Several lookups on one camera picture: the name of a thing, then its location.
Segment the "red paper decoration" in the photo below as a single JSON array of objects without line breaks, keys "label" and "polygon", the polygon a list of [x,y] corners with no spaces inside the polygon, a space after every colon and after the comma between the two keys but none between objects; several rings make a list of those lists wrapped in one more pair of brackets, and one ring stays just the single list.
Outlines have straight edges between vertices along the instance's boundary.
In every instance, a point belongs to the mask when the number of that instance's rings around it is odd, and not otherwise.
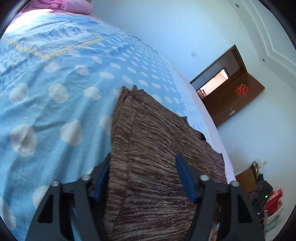
[{"label": "red paper decoration", "polygon": [[246,96],[248,90],[249,88],[245,84],[241,84],[236,88],[235,93],[237,93],[238,96]]}]

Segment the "brown fabric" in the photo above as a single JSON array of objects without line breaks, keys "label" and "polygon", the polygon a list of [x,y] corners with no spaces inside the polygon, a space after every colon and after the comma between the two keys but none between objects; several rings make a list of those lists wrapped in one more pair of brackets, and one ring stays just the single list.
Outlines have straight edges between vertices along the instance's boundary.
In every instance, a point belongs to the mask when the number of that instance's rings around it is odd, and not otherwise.
[{"label": "brown fabric", "polygon": [[[223,158],[143,90],[123,87],[112,120],[112,153],[104,227],[111,240],[184,240],[195,214],[175,156],[201,175],[227,183]],[[218,222],[219,208],[214,214]]]}]

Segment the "screw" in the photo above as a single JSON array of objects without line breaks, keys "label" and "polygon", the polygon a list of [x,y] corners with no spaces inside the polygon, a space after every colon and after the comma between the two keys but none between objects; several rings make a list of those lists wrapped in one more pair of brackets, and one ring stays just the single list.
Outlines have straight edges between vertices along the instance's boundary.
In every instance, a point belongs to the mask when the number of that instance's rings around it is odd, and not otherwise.
[{"label": "screw", "polygon": [[232,185],[233,187],[239,187],[239,182],[238,182],[238,181],[232,181],[232,182],[231,182],[231,185]]},{"label": "screw", "polygon": [[201,175],[201,176],[200,176],[200,179],[201,179],[202,181],[208,181],[210,178],[209,178],[207,175]]},{"label": "screw", "polygon": [[90,178],[91,178],[91,176],[86,174],[86,175],[83,175],[81,179],[83,181],[88,181]]},{"label": "screw", "polygon": [[58,185],[59,185],[59,181],[53,181],[53,182],[52,182],[52,186],[53,186],[53,187],[57,187]]}]

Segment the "blue polka dot bedsheet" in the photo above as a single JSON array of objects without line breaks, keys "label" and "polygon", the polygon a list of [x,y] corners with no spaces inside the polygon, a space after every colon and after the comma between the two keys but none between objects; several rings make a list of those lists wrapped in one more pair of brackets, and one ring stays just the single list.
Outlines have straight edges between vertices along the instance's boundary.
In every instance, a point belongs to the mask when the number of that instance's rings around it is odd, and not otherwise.
[{"label": "blue polka dot bedsheet", "polygon": [[90,15],[44,9],[7,28],[0,40],[0,216],[18,241],[53,180],[76,181],[111,151],[113,110],[121,87],[133,85],[187,116],[215,147],[196,92],[135,36]]}]

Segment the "brown door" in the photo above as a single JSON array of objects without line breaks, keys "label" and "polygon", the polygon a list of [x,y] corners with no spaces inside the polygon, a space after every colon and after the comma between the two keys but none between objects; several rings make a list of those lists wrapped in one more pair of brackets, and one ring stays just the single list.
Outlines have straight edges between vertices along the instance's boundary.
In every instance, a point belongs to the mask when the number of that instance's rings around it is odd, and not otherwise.
[{"label": "brown door", "polygon": [[263,90],[262,84],[247,72],[243,72],[233,81],[226,81],[202,101],[218,127],[238,113]]}]

